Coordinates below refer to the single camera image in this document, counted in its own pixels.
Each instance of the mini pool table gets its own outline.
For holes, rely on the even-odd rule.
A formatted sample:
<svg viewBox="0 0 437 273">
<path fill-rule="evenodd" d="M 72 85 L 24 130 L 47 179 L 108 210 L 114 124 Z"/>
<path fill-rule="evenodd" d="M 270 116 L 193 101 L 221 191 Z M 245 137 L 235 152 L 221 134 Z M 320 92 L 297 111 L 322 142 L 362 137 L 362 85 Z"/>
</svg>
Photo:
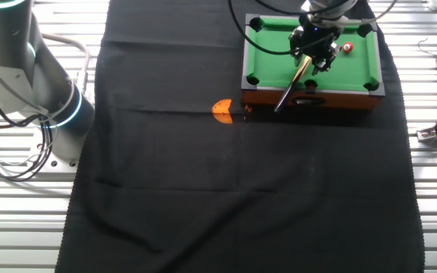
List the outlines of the mini pool table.
<svg viewBox="0 0 437 273">
<path fill-rule="evenodd" d="M 259 31 L 250 27 L 259 24 Z M 274 51 L 287 51 L 289 35 L 299 25 L 297 18 L 247 15 L 246 34 L 257 44 Z M 335 41 L 342 46 L 354 45 L 349 54 L 340 51 L 330 71 L 312 75 L 311 65 L 297 85 L 288 105 L 308 105 L 328 108 L 373 109 L 385 96 L 379 60 L 376 28 L 362 37 L 359 26 L 347 26 Z M 290 55 L 270 55 L 244 46 L 242 103 L 275 105 L 297 72 Z"/>
</svg>

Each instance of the white cable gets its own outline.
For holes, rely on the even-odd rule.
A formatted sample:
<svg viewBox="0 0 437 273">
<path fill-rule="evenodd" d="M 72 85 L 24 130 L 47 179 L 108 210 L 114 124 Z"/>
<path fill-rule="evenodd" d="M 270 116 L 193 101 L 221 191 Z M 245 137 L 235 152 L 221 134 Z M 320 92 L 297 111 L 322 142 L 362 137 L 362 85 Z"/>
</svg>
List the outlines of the white cable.
<svg viewBox="0 0 437 273">
<path fill-rule="evenodd" d="M 50 119 L 50 122 L 53 123 L 53 125 L 55 124 L 55 121 L 53 121 L 52 119 Z M 6 161 L 0 159 L 0 167 L 2 169 L 4 169 L 5 171 L 13 173 L 13 174 L 21 174 L 21 173 L 23 173 L 23 172 L 11 171 L 11 170 L 7 169 L 5 166 L 3 166 L 1 163 L 7 164 L 7 165 L 11 165 L 11 166 L 20 166 L 20 165 L 23 165 L 23 164 L 25 164 L 27 162 L 31 162 L 32 158 L 35 158 L 35 157 L 40 156 L 43 153 L 47 152 L 50 149 L 50 147 L 53 146 L 53 144 L 55 143 L 57 137 L 58 137 L 58 128 L 56 127 L 55 128 L 55 138 L 53 139 L 53 141 L 43 151 L 41 151 L 38 154 L 30 156 L 27 160 L 25 160 L 24 162 L 21 162 L 21 163 L 10 163 L 10 162 L 6 162 Z"/>
<path fill-rule="evenodd" d="M 90 63 L 90 51 L 87 48 L 87 45 L 84 45 L 82 42 L 79 42 L 74 39 L 69 39 L 67 37 L 51 34 L 51 33 L 42 33 L 43 39 L 49 39 L 56 42 L 63 42 L 67 44 L 74 45 L 78 49 L 80 49 L 85 54 L 85 59 L 83 60 L 82 70 L 87 71 L 89 69 Z"/>
<path fill-rule="evenodd" d="M 27 104 L 28 106 L 30 106 L 31 108 L 36 109 L 39 114 L 41 115 L 48 115 L 48 110 L 44 109 L 41 106 L 37 106 L 35 104 L 33 104 L 32 102 L 29 102 L 27 99 L 25 99 L 24 97 L 20 96 L 20 94 L 18 94 L 16 91 L 14 91 L 2 78 L 0 78 L 0 84 L 13 96 L 15 96 L 17 99 L 21 100 L 22 102 L 24 102 L 25 104 Z"/>
</svg>

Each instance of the aluminum workbench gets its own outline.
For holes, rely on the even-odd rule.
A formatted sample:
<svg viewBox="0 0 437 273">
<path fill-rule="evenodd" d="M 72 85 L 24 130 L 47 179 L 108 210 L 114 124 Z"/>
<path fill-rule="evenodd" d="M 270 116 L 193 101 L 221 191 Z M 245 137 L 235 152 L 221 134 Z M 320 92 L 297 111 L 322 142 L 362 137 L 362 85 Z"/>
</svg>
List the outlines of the aluminum workbench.
<svg viewBox="0 0 437 273">
<path fill-rule="evenodd" d="M 391 0 L 371 0 L 376 14 Z M 90 47 L 90 81 L 86 96 L 93 99 L 96 56 L 105 29 L 106 0 L 36 0 L 34 13 L 42 32 L 79 39 Z M 426 272 L 437 273 L 437 149 L 417 142 L 415 132 L 437 121 L 437 13 L 422 0 L 399 0 L 379 25 L 395 59 L 402 81 L 418 203 L 426 243 Z M 83 54 L 78 49 L 48 42 L 52 53 L 74 76 Z M 0 156 L 20 161 L 35 152 L 40 135 L 33 127 L 0 131 Z M 53 272 L 61 243 L 75 167 L 57 161 L 31 182 L 0 180 L 0 273 Z"/>
</svg>

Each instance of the green felt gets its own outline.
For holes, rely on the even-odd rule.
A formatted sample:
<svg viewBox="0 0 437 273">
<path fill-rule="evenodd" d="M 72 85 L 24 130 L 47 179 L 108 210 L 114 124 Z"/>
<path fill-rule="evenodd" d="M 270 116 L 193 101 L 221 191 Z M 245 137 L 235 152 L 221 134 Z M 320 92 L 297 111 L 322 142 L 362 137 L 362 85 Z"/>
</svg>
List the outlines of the green felt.
<svg viewBox="0 0 437 273">
<path fill-rule="evenodd" d="M 262 29 L 256 33 L 249 29 L 249 37 L 260 46 L 274 51 L 288 51 L 289 35 L 298 26 L 297 19 L 261 18 Z M 379 71 L 377 64 L 375 33 L 365 38 L 357 34 L 358 26 L 346 27 L 336 41 L 342 46 L 346 42 L 354 45 L 350 54 L 341 51 L 333 61 L 328 72 L 319 72 L 313 76 L 310 66 L 300 80 L 297 88 L 304 88 L 304 82 L 315 80 L 317 89 L 364 91 L 366 84 L 378 86 Z M 247 53 L 247 78 L 259 80 L 257 86 L 286 88 L 297 72 L 294 59 L 290 55 L 270 55 L 249 45 Z"/>
</svg>

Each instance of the metal slat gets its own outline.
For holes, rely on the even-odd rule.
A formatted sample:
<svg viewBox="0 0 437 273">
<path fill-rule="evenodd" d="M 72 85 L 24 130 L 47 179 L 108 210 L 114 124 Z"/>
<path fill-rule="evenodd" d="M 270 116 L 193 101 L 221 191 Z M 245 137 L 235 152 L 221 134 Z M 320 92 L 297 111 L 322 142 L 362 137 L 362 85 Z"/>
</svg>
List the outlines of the metal slat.
<svg viewBox="0 0 437 273">
<path fill-rule="evenodd" d="M 19 265 L 52 268 L 58 257 L 58 250 L 0 249 L 0 266 Z"/>
<path fill-rule="evenodd" d="M 38 268 L 0 268 L 0 273 L 53 273 L 54 269 Z"/>
<path fill-rule="evenodd" d="M 62 232 L 0 232 L 0 246 L 54 249 L 62 236 Z"/>
</svg>

